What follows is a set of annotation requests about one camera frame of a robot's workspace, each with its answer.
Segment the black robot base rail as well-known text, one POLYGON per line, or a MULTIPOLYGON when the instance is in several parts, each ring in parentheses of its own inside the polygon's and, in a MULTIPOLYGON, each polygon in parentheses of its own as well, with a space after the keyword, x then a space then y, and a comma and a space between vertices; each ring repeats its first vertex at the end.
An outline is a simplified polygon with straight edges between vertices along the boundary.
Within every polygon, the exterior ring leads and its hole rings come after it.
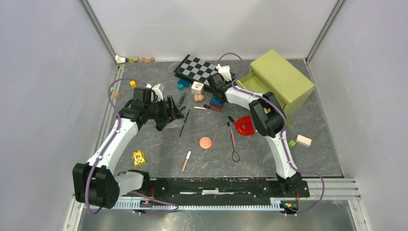
POLYGON ((308 198, 306 181, 287 185, 277 178, 146 178, 119 183, 120 195, 137 195, 154 205, 253 206, 270 205, 274 199, 294 201, 308 198))

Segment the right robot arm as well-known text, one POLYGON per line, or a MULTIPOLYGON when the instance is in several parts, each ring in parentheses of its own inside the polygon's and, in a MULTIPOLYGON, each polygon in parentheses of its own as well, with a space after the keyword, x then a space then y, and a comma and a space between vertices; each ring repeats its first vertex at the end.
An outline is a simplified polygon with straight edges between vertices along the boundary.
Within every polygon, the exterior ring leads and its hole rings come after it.
POLYGON ((236 80, 227 81, 221 74, 214 74, 207 81, 217 100, 250 111, 255 129, 265 137, 274 156, 279 193, 283 196, 295 193, 302 176, 292 159, 286 138, 287 119, 275 95, 270 91, 261 94, 244 90, 235 85, 236 80))

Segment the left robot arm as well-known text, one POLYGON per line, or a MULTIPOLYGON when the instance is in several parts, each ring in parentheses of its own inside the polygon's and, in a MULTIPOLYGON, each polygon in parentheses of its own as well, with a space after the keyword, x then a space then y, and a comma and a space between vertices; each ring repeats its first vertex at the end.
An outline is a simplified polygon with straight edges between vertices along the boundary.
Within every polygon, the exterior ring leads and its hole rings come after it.
POLYGON ((84 203, 92 215, 91 207, 112 208, 118 198, 130 192, 146 196, 151 191, 149 174, 132 170, 114 176, 115 167, 129 142, 149 120, 156 123, 158 131, 174 121, 183 118, 173 97, 163 97, 160 89, 136 88, 133 97, 117 111, 115 124, 96 153, 84 164, 73 168, 75 198, 84 203))

